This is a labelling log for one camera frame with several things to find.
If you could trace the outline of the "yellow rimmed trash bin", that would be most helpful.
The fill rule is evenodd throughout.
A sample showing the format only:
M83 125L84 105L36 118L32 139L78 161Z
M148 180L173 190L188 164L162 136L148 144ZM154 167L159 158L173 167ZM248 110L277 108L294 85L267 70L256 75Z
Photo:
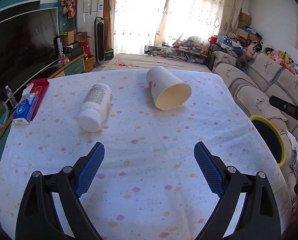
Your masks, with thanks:
M251 115L250 120L254 127L266 143L270 152L279 167L282 167L286 161L286 149L284 141L278 130L273 126L269 120L260 115Z

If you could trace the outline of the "papers on sofa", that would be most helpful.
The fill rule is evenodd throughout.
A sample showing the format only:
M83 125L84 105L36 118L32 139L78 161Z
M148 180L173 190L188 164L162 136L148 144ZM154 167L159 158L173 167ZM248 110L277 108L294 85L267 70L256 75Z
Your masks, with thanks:
M295 175L298 175L297 164L298 164L298 141L296 137L286 130L286 135L288 137L288 149L286 150L286 161L291 167Z

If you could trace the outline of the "beige sofa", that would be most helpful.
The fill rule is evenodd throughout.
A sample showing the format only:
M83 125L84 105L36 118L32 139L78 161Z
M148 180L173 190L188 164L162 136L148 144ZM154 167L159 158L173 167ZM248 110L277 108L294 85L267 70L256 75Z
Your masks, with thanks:
M269 98L274 95L298 106L298 78L262 53L256 53L252 57L245 72L237 68L236 63L235 57L222 51L214 51L208 67L223 79L234 101L247 116L260 115L273 124L287 150L289 142L286 130L298 141L298 121L271 106ZM286 181L292 206L295 206L295 174L287 161L280 170Z

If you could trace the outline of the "plush toy pile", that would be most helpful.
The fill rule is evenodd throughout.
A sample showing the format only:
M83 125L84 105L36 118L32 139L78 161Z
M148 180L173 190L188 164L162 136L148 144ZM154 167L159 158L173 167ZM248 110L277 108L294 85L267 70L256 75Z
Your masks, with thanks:
M241 56L243 56L247 61L251 61L252 57L255 56L256 53L263 53L274 62L289 70L298 78L298 63L289 57L285 51L274 50L262 41L253 41L248 45L248 47L244 47L240 50L242 52Z

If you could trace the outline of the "blue tissue pack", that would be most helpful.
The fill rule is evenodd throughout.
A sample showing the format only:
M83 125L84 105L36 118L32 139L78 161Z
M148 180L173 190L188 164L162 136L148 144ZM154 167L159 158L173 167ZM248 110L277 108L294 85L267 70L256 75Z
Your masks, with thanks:
M12 121L16 125L28 125L31 121L38 97L35 93L22 96L20 103L16 107Z

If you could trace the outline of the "cardboard boxes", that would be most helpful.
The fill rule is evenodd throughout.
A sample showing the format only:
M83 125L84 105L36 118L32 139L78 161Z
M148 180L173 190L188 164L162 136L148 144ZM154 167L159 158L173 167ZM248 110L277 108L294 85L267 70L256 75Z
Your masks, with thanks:
M237 36L250 41L261 41L262 36L251 27L252 18L244 12L240 12L238 16Z

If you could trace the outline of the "water bottle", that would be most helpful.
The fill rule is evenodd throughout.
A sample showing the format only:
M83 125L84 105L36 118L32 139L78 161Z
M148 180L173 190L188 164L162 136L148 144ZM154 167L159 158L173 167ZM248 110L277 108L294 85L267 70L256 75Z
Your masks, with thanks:
M9 86L5 86L5 93L6 96L8 97L10 104L12 105L13 108L17 107L17 101L14 97L14 94L12 92L12 90L9 88Z

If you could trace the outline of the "cluttered glass table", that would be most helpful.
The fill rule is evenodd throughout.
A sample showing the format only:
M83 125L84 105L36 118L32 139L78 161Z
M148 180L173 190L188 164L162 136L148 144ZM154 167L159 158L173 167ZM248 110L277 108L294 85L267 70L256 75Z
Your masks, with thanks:
M208 58L203 52L192 47L145 46L143 53L148 56L163 57L197 64L206 64Z

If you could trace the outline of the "white plastic bottle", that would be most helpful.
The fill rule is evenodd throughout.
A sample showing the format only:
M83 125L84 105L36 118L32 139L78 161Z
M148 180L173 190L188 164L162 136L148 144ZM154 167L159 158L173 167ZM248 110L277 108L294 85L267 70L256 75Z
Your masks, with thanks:
M77 117L81 129L98 132L108 116L112 100L112 90L104 83L93 85L88 91Z

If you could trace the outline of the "red box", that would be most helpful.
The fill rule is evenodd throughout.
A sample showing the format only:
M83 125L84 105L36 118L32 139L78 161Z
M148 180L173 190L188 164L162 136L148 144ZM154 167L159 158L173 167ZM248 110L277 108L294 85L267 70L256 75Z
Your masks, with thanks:
M29 88L29 93L35 93L37 96L37 102L33 110L33 114L31 116L31 121L35 118L37 111L42 103L42 100L44 98L44 95L46 94L46 91L48 90L49 82L47 78L44 79L35 79L31 81L27 85L27 88Z

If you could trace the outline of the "paper cup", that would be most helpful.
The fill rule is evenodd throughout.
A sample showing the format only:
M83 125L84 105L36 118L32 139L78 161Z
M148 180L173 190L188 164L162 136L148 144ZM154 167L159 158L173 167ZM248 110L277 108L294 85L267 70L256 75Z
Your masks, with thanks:
M191 96L191 87L162 66L151 68L146 75L155 106L163 111L183 105Z

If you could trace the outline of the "black television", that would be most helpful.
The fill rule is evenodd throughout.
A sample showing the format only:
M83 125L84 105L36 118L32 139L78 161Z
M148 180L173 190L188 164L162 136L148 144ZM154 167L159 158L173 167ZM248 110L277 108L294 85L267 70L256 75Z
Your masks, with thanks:
M58 9L40 7L38 1L0 11L0 101L3 89L13 92L57 59Z

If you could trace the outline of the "floral bed sheet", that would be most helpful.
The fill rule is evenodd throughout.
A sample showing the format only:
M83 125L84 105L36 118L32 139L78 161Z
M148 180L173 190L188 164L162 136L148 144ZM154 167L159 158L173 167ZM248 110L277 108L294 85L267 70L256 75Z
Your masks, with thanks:
M206 73L211 72L208 67L202 64L133 54L116 54L112 60L105 63L104 67L99 70L150 69L155 66L162 66L166 69L173 70L188 70Z

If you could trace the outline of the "black tower fan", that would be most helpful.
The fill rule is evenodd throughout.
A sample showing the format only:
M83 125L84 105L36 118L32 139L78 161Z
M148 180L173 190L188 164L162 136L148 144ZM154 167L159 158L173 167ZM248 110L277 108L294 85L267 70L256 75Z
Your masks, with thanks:
M95 53L98 64L102 64L105 59L104 55L104 19L95 18Z

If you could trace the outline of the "artificial flower bunch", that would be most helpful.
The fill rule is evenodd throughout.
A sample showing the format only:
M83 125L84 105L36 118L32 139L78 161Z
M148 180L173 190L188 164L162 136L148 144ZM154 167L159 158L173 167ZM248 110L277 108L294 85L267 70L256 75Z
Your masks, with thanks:
M59 0L62 7L62 14L67 15L68 18L73 18L76 15L76 1L77 0Z

